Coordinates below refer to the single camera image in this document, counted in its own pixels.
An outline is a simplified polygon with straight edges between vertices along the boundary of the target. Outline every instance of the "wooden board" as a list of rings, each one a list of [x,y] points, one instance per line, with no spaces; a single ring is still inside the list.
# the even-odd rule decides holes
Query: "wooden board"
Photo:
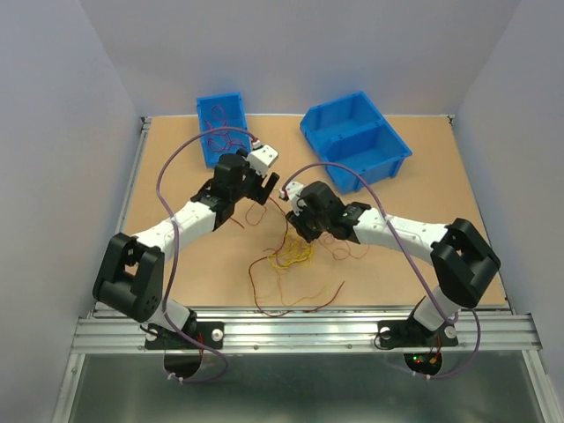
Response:
[[[299,116],[249,116],[249,130],[265,144],[279,151],[274,171],[285,180],[293,171],[314,162],[315,156],[299,130]],[[398,176],[374,185],[384,207],[390,214],[426,222],[449,223],[456,217],[474,222],[483,231],[478,207],[458,154],[446,117],[390,117],[389,122],[410,146],[413,155],[407,159]],[[197,118],[157,117],[151,129],[141,159],[130,202],[124,232],[134,234],[151,227],[167,215],[155,196],[155,182],[165,160],[184,141],[198,133]],[[174,210],[181,208],[212,171],[204,166],[199,143],[190,145],[171,164],[165,174],[162,192]],[[322,168],[313,168],[298,181],[329,182]],[[369,204],[373,200],[364,190],[343,197]],[[288,204],[281,203],[285,211]],[[248,268],[264,255],[264,250],[277,247],[285,230],[281,213],[269,202],[262,221],[251,226],[245,214],[252,203],[237,204],[234,218],[241,228],[228,221],[218,231],[189,245],[181,253],[181,261],[173,298],[190,306],[252,306],[253,292]],[[255,223],[260,206],[250,210],[248,219]],[[412,305],[424,295],[419,281],[402,254],[371,247],[361,259],[335,260],[333,255],[314,245],[309,267],[295,265],[277,279],[271,265],[263,261],[253,271],[257,296],[262,305],[321,305],[329,301],[342,281],[343,289],[332,303],[340,306]],[[354,255],[361,255],[364,246],[352,246]],[[431,286],[436,286],[433,268],[417,260]],[[501,282],[497,278],[484,295],[482,304],[505,304]]]

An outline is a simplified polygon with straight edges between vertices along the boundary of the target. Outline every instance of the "blue plastic bin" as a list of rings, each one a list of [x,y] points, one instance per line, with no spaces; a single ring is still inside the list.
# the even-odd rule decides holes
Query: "blue plastic bin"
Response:
[[[345,165],[368,183],[396,176],[404,159],[412,155],[364,93],[311,108],[300,128],[319,160]],[[345,170],[326,170],[341,194],[362,188]]]
[[[197,99],[197,115],[202,132],[222,126],[234,126],[244,130],[247,128],[241,93],[200,97]],[[234,130],[222,130],[217,135],[202,137],[200,143],[207,167],[214,167],[221,154],[237,152],[240,148],[250,151],[249,136]]]

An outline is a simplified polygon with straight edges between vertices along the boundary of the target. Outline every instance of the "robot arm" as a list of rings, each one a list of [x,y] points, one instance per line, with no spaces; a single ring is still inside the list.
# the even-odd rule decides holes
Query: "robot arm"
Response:
[[[180,249],[223,225],[242,198],[266,203],[278,175],[271,174],[264,186],[263,182],[277,158],[276,150],[258,143],[249,154],[239,150],[220,156],[213,177],[174,215]],[[94,298],[140,323],[173,330],[161,306],[165,263],[173,254],[171,219],[132,236],[115,235],[94,283]],[[185,333],[195,331],[196,313],[189,308],[168,300],[167,314]]]
[[[291,182],[280,196],[292,205],[287,220],[308,242],[328,232],[339,240],[401,249],[390,223],[409,255],[433,265],[439,281],[433,295],[445,315],[453,315],[462,307],[475,308],[500,269],[499,258],[468,220],[456,219],[443,225],[391,215],[384,218],[368,204],[343,204],[323,182],[306,187]],[[426,296],[407,321],[389,334],[388,344],[425,344],[444,324],[444,318]]]

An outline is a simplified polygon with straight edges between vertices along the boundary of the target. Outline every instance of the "white wall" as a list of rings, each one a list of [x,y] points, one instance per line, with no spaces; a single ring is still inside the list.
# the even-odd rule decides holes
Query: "white wall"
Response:
[[[519,0],[81,0],[142,115],[305,112],[356,90],[385,113],[453,113]]]
[[[455,119],[511,303],[564,404],[564,2],[523,0]]]
[[[50,421],[139,121],[76,0],[0,13],[0,421]]]

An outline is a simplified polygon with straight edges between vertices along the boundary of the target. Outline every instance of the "bolt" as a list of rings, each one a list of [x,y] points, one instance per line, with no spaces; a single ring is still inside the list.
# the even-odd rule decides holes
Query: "bolt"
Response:
[[[215,342],[219,342],[221,339],[223,339],[223,332],[220,329],[212,330],[211,339],[213,339]]]
[[[444,328],[444,334],[447,336],[447,338],[450,338],[450,339],[456,338],[455,327],[454,326],[447,326],[446,328]]]

